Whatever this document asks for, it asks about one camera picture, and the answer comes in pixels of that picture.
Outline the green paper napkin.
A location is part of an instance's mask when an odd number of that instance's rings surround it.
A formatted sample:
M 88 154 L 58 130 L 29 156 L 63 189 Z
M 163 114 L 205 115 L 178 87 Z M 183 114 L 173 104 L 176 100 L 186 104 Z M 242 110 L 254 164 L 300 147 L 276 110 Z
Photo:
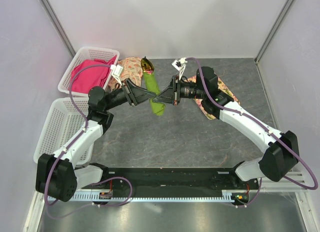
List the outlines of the green paper napkin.
M 154 73 L 150 73 L 150 71 L 143 71 L 143 79 L 146 85 L 146 89 L 150 92 L 153 92 L 155 96 L 157 96 L 161 91 L 159 89 L 158 83 L 156 81 L 156 77 Z M 154 102 L 153 98 L 149 100 L 152 112 L 157 116 L 162 116 L 165 111 L 165 104 Z

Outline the iridescent gold spoon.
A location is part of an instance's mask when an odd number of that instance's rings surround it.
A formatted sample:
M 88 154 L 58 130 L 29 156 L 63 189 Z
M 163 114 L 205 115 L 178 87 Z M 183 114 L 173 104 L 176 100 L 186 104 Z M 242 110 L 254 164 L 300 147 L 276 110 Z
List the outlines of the iridescent gold spoon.
M 154 66 L 149 59 L 146 57 L 142 58 L 140 61 L 140 66 L 143 73 L 152 74 L 154 72 Z

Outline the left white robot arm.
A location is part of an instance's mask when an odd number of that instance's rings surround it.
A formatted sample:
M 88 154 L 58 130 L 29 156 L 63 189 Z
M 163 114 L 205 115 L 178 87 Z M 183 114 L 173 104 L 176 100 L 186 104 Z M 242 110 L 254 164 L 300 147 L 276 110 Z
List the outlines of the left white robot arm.
M 106 188 L 110 177 L 102 165 L 76 168 L 84 152 L 110 128 L 113 114 L 110 109 L 129 103 L 136 106 L 156 97 L 156 93 L 125 79 L 122 87 L 107 93 L 101 87 L 93 87 L 88 93 L 88 114 L 81 129 L 52 155 L 43 154 L 37 161 L 35 189 L 46 196 L 63 202 L 74 193 L 94 184 Z

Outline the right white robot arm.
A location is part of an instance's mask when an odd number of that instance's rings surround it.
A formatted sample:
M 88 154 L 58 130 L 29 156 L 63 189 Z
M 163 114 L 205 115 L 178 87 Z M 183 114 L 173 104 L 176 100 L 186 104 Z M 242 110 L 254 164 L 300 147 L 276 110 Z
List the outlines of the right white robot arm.
M 242 188 L 256 177 L 278 182 L 298 163 L 297 136 L 291 131 L 282 133 L 269 127 L 244 110 L 219 88 L 213 68 L 197 70 L 195 82 L 181 81 L 173 76 L 169 86 L 154 101 L 177 105 L 182 98 L 200 99 L 208 114 L 240 131 L 263 152 L 263 157 L 240 162 L 233 168 L 234 173 L 229 176 L 233 188 Z

